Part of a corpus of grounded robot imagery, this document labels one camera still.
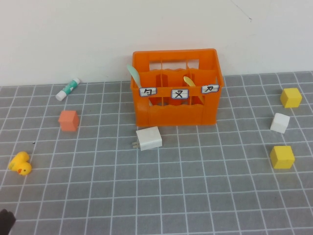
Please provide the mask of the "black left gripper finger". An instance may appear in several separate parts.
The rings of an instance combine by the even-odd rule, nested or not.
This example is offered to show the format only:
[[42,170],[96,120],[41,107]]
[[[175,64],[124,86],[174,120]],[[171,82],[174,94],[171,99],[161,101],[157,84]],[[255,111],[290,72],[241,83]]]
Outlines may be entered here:
[[3,209],[0,211],[0,232],[9,233],[15,224],[16,218],[11,211]]

